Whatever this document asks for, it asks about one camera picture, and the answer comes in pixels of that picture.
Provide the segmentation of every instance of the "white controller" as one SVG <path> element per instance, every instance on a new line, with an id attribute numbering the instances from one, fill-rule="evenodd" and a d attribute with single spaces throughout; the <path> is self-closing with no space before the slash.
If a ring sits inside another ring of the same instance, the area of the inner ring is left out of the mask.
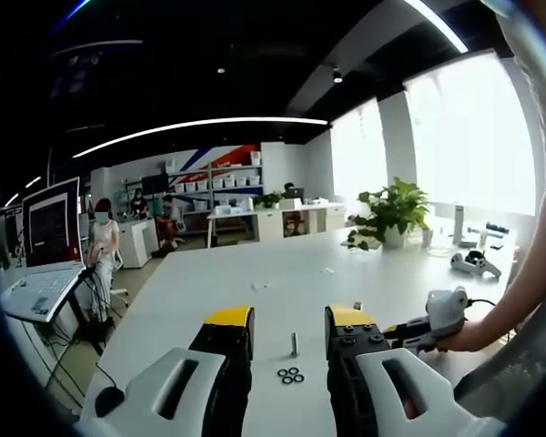
<path id="1" fill-rule="evenodd" d="M 484 272 L 488 271 L 496 278 L 500 278 L 501 271 L 493 264 L 491 264 L 485 258 L 478 259 L 475 261 L 475 264 L 471 264 L 463 259 L 463 256 L 460 253 L 456 253 L 451 258 L 451 267 L 455 270 L 464 271 L 466 273 L 471 273 L 474 275 L 483 275 Z"/>

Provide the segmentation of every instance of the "office chair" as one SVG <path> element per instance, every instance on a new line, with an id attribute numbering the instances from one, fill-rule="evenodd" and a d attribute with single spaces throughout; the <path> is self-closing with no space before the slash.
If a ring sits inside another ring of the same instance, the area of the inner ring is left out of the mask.
<path id="1" fill-rule="evenodd" d="M 121 254 L 119 253 L 119 249 L 117 249 L 114 254 L 113 254 L 113 257 L 114 257 L 114 260 L 116 261 L 116 266 L 115 268 L 113 269 L 114 272 L 118 271 L 119 269 L 121 269 L 124 265 L 124 259 L 121 258 Z M 119 295 L 121 294 L 124 294 L 127 296 L 127 289 L 117 289 L 117 290 L 114 290 L 113 288 L 111 289 L 111 291 L 109 291 L 109 294 L 111 296 L 115 296 L 116 299 L 118 300 L 121 300 L 122 302 L 124 302 L 124 305 L 126 305 L 126 308 L 129 306 L 129 302 L 120 297 Z"/>
<path id="2" fill-rule="evenodd" d="M 464 376 L 455 400 L 480 417 L 510 422 L 546 374 L 546 299 L 512 341 Z"/>

